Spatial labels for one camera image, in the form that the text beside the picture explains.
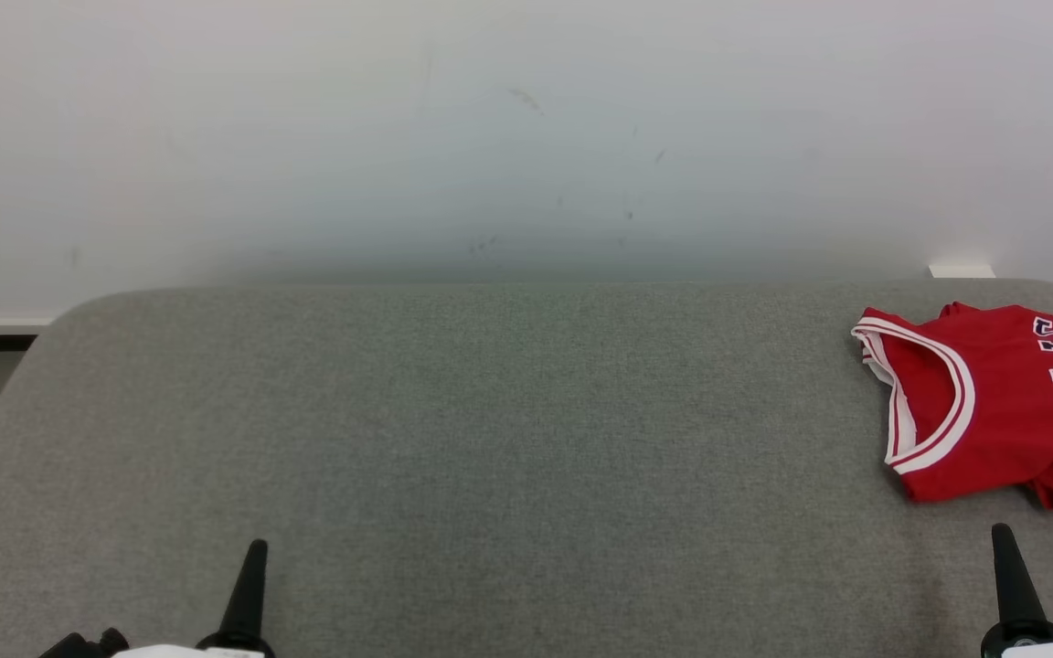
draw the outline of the gray fabric upholstery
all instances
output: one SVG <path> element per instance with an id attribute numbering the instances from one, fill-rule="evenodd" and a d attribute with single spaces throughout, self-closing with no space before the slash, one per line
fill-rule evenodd
<path id="1" fill-rule="evenodd" d="M 0 399 L 0 657 L 216 629 L 324 655 L 977 655 L 989 529 L 1053 618 L 1053 513 L 907 502 L 849 328 L 1053 284 L 319 287 L 107 297 Z"/>

